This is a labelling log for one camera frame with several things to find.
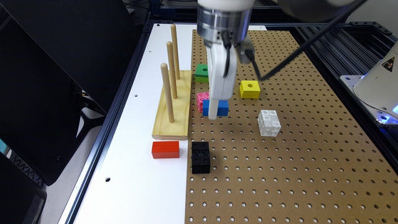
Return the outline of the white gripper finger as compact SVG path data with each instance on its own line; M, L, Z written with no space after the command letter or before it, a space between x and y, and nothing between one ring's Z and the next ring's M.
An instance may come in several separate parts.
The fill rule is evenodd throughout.
M214 120L217 118L219 100L210 98L208 107L208 118Z

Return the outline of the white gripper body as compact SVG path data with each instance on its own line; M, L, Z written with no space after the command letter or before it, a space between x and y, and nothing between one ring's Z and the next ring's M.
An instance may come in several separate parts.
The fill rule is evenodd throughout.
M229 49L222 42L205 41L210 84L210 98L215 100L228 100L232 97L238 62L251 63L246 50L255 52L254 45L249 37Z

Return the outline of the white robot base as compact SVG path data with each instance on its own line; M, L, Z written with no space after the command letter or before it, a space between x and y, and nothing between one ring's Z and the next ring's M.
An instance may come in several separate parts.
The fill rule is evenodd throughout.
M340 80L383 128L397 127L397 44L365 75Z

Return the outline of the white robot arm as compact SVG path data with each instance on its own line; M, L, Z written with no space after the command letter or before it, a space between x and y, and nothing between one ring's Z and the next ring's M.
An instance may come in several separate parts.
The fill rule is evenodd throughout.
M263 81L275 75L363 2L363 0L277 0L276 3L280 8L296 19L327 24L266 75L262 76L258 67L254 66L258 80ZM209 61L209 119L216 119L219 101L232 97L238 63L255 64L254 54L246 46L253 6L254 0L198 2L197 32L206 45Z

